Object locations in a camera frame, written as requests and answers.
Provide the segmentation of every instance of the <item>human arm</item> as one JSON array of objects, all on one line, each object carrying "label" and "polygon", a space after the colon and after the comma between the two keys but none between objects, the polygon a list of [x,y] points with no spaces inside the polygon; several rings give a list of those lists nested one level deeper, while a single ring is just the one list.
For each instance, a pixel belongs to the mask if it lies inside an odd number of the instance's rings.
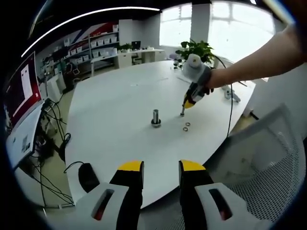
[{"label": "human arm", "polygon": [[286,73],[304,63],[294,26],[277,33],[264,46],[226,69],[213,69],[208,88],[236,81],[254,80]]}]

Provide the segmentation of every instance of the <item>window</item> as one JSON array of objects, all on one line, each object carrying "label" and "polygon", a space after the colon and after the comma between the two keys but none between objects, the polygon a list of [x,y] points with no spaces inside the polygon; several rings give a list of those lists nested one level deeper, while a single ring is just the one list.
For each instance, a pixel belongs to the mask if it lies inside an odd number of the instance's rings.
[{"label": "window", "polygon": [[180,46],[191,36],[192,4],[172,7],[162,11],[160,21],[160,45]]},{"label": "window", "polygon": [[267,43],[274,34],[269,12],[238,2],[213,1],[208,42],[214,54],[237,62]]}]

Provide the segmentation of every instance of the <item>ceiling light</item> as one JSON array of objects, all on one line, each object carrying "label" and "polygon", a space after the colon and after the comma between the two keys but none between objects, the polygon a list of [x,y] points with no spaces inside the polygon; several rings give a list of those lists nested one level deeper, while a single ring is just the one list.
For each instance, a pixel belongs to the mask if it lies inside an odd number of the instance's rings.
[{"label": "ceiling light", "polygon": [[64,21],[63,23],[53,27],[51,30],[47,31],[46,33],[44,33],[43,35],[41,35],[35,42],[33,42],[25,51],[24,53],[21,55],[21,57],[23,57],[37,42],[39,42],[43,37],[45,37],[46,35],[48,35],[49,33],[51,33],[52,31],[58,29],[60,26],[65,25],[66,23],[69,23],[73,20],[76,20],[78,18],[82,18],[84,16],[93,14],[93,13],[100,13],[100,12],[104,12],[104,11],[115,11],[115,10],[149,10],[149,11],[160,11],[157,8],[149,8],[149,7],[134,7],[134,6],[125,6],[125,7],[114,7],[114,8],[107,8],[107,9],[102,9],[102,10],[97,10],[97,11],[92,11],[92,12],[88,12],[88,13],[84,13],[81,14],[79,16],[73,17],[67,21]]}]

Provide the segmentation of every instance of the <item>potted plant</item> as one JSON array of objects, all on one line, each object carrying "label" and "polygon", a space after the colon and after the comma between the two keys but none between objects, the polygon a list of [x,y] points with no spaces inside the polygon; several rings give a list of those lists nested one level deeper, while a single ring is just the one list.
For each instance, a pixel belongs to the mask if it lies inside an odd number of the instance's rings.
[{"label": "potted plant", "polygon": [[181,68],[184,61],[188,59],[190,54],[196,54],[200,56],[201,61],[203,63],[208,63],[208,64],[211,64],[215,57],[214,54],[211,52],[213,48],[210,47],[209,44],[204,41],[196,43],[191,39],[190,42],[182,42],[181,47],[183,49],[179,49],[175,53],[179,54],[183,60],[175,59],[174,62],[175,69]]},{"label": "potted plant", "polygon": [[122,46],[118,45],[117,50],[120,50],[122,53],[128,53],[132,49],[132,45],[130,43],[126,43]]}]

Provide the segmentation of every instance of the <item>round table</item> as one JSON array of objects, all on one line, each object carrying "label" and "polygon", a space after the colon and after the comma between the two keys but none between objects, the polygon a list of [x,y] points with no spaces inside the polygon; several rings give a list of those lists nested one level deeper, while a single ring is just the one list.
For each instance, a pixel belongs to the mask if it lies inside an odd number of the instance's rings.
[{"label": "round table", "polygon": [[[78,83],[68,115],[71,140],[66,165],[89,162],[98,180],[109,182],[121,164],[144,161],[145,207],[179,185],[180,159],[204,164],[226,138],[231,102],[222,89],[216,89],[181,117],[189,80],[172,65],[172,61],[141,64]],[[246,84],[233,84],[241,102],[233,104],[230,129],[253,93],[254,83]],[[151,126],[153,109],[159,110],[160,128]],[[78,168],[74,165],[67,171],[74,202],[86,194]]]}]

